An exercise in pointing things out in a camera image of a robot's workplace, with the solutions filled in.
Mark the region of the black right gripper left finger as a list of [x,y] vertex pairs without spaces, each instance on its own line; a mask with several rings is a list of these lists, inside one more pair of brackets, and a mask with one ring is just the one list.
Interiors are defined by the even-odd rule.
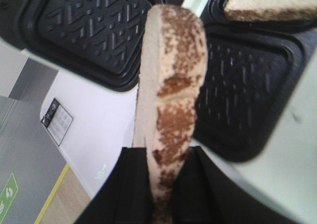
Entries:
[[122,148],[110,176],[76,224],[149,224],[153,201],[145,148]]

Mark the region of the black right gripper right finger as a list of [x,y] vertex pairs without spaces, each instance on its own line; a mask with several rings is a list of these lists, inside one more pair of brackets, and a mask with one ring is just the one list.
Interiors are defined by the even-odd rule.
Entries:
[[193,147],[173,191],[178,224],[263,224],[265,208]]

